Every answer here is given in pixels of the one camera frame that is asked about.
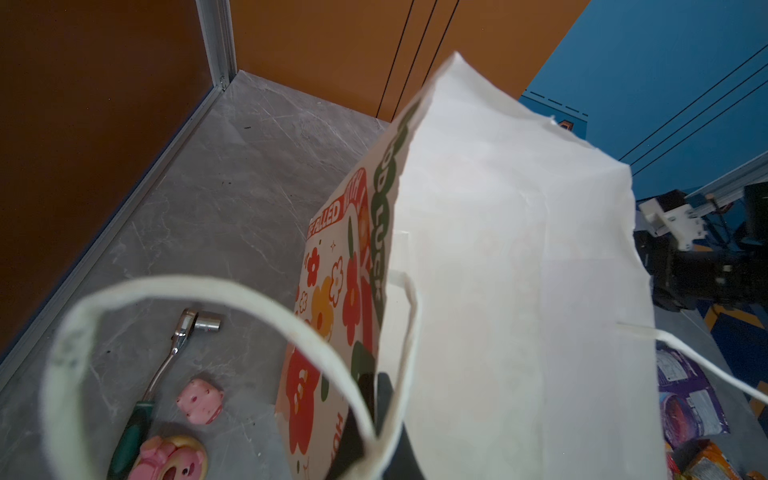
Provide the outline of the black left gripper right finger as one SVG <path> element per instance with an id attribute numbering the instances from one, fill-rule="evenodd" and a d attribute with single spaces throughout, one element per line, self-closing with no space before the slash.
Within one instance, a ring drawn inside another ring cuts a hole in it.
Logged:
<path id="1" fill-rule="evenodd" d="M 394 394 L 393 384 L 387 373 L 380 374 L 380 429 L 383 429 L 386 414 Z M 400 434 L 398 445 L 390 464 L 382 474 L 384 480 L 424 480 L 414 454 L 406 428 Z"/>

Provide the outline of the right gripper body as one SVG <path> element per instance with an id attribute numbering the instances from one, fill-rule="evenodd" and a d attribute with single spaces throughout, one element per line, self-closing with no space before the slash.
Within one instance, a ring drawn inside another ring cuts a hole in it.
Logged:
<path id="1" fill-rule="evenodd" d="M 639 210 L 641 203 L 651 199 L 657 199 L 664 211 L 689 203 L 682 192 L 675 190 L 642 200 L 637 205 L 642 222 L 634 232 L 635 248 L 651 277 L 654 305 L 667 311 L 681 311 L 694 309 L 700 301 L 721 305 L 742 303 L 744 258 L 723 248 L 714 250 L 704 246 L 702 242 L 710 230 L 698 213 L 705 225 L 706 238 L 696 240 L 692 251 L 679 251 L 671 234 L 655 236 Z"/>

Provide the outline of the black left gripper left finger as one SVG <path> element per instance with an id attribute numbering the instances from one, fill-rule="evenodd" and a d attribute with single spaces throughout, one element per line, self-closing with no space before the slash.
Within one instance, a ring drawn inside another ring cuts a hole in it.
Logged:
<path id="1" fill-rule="evenodd" d="M 384 422 L 384 387 L 382 373 L 362 374 L 358 379 L 363 399 L 366 401 L 376 433 L 380 434 Z M 364 455 L 363 440 L 359 434 L 355 415 L 349 411 L 341 435 L 339 449 L 326 475 L 327 479 L 340 479 L 342 475 Z"/>

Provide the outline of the white paper bag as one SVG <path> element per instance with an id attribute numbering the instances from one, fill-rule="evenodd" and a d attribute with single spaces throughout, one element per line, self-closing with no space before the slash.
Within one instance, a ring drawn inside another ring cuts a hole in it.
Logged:
<path id="1" fill-rule="evenodd" d="M 658 329 L 626 164 L 451 56 L 311 219 L 294 305 L 164 275 L 78 301 L 40 391 L 57 479 L 103 479 L 82 383 L 100 323 L 142 300 L 287 340 L 272 425 L 297 479 L 666 479 Z"/>

